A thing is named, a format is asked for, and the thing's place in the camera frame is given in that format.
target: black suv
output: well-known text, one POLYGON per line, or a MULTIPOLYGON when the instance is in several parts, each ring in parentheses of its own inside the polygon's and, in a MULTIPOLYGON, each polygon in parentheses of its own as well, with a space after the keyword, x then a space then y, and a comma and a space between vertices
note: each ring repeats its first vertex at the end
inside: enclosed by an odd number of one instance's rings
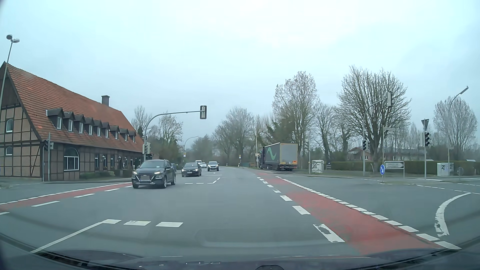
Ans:
POLYGON ((140 165, 132 174, 132 186, 152 185, 166 188, 167 183, 175 185, 175 170, 168 160, 147 160, 140 165))

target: hedge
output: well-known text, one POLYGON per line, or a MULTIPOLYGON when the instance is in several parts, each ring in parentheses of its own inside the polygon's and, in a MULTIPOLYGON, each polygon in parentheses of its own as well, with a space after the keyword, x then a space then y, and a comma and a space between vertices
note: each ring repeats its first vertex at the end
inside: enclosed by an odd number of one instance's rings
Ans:
MULTIPOLYGON (((437 174, 437 163, 442 163, 447 161, 427 161, 427 174, 437 174)), ((472 161, 450 161, 454 165, 454 174, 458 167, 463 168, 463 175, 475 175, 475 170, 477 175, 480 174, 480 162, 472 161)), ((423 160, 413 160, 413 161, 404 161, 405 163, 405 173, 414 173, 414 174, 423 174, 424 173, 424 161, 423 160)), ((363 162, 362 161, 333 161, 330 163, 332 165, 332 170, 340 171, 362 171, 363 162)), ((373 164, 372 161, 365 161, 365 171, 371 172, 373 164)))

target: direction sign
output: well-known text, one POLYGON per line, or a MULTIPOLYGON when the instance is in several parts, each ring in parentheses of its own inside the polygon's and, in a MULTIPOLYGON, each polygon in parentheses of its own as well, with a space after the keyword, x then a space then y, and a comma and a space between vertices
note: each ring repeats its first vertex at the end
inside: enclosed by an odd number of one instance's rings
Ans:
POLYGON ((403 162, 401 162, 401 161, 399 161, 399 162, 394 162, 394 161, 385 162, 385 168, 386 169, 401 169, 401 168, 403 168, 403 162))

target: car hood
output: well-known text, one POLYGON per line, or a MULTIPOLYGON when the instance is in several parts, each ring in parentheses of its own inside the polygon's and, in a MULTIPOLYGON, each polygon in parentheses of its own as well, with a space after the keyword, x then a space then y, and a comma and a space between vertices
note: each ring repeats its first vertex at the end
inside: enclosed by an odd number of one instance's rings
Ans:
POLYGON ((142 173, 154 173, 154 172, 163 172, 163 168, 138 168, 135 170, 138 174, 142 173))

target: car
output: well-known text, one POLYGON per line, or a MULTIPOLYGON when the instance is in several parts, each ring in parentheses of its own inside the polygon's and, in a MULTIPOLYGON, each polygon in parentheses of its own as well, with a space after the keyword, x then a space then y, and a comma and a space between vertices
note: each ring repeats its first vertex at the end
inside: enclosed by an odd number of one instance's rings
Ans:
POLYGON ((197 162, 188 162, 185 163, 183 169, 181 169, 181 176, 200 176, 202 175, 202 168, 197 162))
POLYGON ((141 185, 166 188, 167 183, 177 183, 175 170, 168 160, 146 160, 132 173, 133 188, 141 185))
POLYGON ((207 165, 207 171, 219 171, 218 168, 220 165, 216 161, 210 161, 207 165))

